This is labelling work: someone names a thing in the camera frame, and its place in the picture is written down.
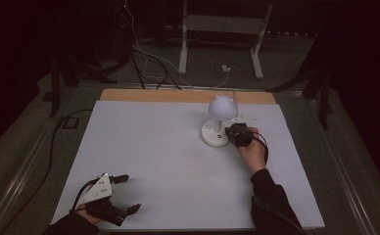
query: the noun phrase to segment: floor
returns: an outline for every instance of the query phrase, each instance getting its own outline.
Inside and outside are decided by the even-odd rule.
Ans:
[[[306,37],[267,35],[260,52],[263,80],[254,78],[249,44],[245,42],[218,44],[201,40],[191,43],[187,73],[182,76],[174,68],[180,50],[177,39],[163,44],[151,39],[142,40],[135,54],[138,67],[147,76],[144,80],[146,88],[156,88],[165,72],[152,62],[144,69],[145,58],[140,58],[142,51],[161,57],[173,81],[182,89],[262,91],[293,78],[312,41]],[[222,71],[223,65],[230,66],[230,72]],[[77,87],[63,85],[62,106],[56,117],[49,117],[51,104],[42,101],[44,94],[50,91],[50,76],[39,81],[41,92],[38,97],[0,139],[0,227],[12,221],[4,234],[39,234],[50,223],[90,112],[77,113],[80,119],[77,129],[57,130],[52,144],[58,117],[93,109],[95,101],[107,87],[141,86],[132,65],[126,65],[109,78],[118,83],[103,84],[83,76]],[[333,114],[328,116],[329,129],[324,130],[316,120],[318,100],[301,97],[305,85],[306,82],[302,82],[274,96],[286,117],[326,223],[325,228],[309,231],[309,234],[380,234],[380,175],[377,169],[336,92],[332,90],[330,94]],[[159,88],[171,89],[173,85],[163,84]],[[50,154],[53,161],[48,164]],[[22,165],[30,165],[31,170],[21,174]],[[43,186],[19,216],[13,218],[40,184],[48,165],[51,170]],[[13,194],[20,194],[18,198],[6,194],[16,180],[23,186],[14,188]]]

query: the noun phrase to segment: person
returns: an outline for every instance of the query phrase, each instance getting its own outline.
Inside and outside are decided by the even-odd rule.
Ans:
[[[259,132],[249,127],[256,138]],[[254,188],[251,215],[257,231],[261,235],[298,235],[305,234],[301,228],[287,195],[281,185],[275,184],[264,159],[265,148],[259,141],[253,140],[248,147],[237,148],[249,171],[253,174],[251,182]],[[95,224],[101,219],[91,216],[80,205],[56,223],[47,227],[43,235],[84,234],[95,235],[99,232]]]

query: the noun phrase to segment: white board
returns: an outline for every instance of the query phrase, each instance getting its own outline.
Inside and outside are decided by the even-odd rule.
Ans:
[[[251,174],[236,148],[214,148],[200,136],[209,104],[98,101],[71,168],[53,222],[68,213],[87,181],[128,174],[113,185],[114,206],[141,204],[121,227],[105,230],[239,230],[251,219]],[[255,118],[269,147],[267,168],[304,228],[324,222],[278,105],[239,105]]]

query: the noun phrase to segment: hand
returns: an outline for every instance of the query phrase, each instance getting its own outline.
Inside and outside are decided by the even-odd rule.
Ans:
[[[74,212],[79,214],[80,216],[86,218],[86,220],[88,220],[92,224],[96,224],[96,223],[102,221],[102,219],[94,217],[94,216],[90,215],[89,213],[87,213],[85,204],[80,204],[77,207],[76,211],[74,211]]]
[[[255,137],[259,138],[258,130],[256,128],[249,127],[248,129],[254,132]],[[237,149],[251,173],[266,168],[264,158],[265,148],[259,141],[252,140],[248,147],[238,147]]]

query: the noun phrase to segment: black sleeve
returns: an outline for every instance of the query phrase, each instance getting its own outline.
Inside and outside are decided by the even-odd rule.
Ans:
[[[257,171],[251,178],[255,197],[252,198],[252,219],[261,235],[299,235],[301,224],[292,210],[281,185],[276,185],[267,169]]]
[[[48,226],[43,235],[95,235],[98,232],[98,226],[91,224],[76,213],[69,213],[56,223]]]

